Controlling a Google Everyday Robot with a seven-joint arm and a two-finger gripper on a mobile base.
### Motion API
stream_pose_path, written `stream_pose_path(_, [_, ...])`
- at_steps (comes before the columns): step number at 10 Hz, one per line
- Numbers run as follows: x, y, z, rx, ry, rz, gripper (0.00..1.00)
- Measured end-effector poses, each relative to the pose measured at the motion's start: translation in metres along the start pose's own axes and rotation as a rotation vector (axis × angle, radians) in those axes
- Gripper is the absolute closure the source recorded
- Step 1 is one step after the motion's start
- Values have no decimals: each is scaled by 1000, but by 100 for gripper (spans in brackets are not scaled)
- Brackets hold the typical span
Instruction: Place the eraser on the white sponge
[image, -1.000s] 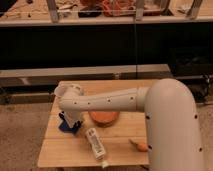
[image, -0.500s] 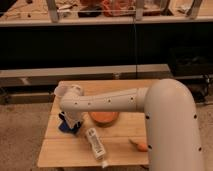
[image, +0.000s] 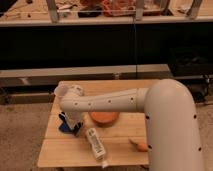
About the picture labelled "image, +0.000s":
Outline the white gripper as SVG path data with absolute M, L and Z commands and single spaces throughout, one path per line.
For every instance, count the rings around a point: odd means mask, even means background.
M 66 112 L 65 117 L 64 115 L 59 114 L 59 118 L 62 120 L 59 130 L 68 130 L 69 126 L 71 129 L 74 128 L 74 135 L 77 135 L 83 126 L 83 114 L 81 112 Z

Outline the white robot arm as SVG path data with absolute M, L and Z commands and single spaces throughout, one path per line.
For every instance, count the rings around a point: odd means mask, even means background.
M 93 96 L 79 85 L 60 85 L 54 93 L 73 118 L 82 112 L 143 113 L 149 171 L 205 171 L 195 102 L 182 83 L 162 79 L 148 88 Z

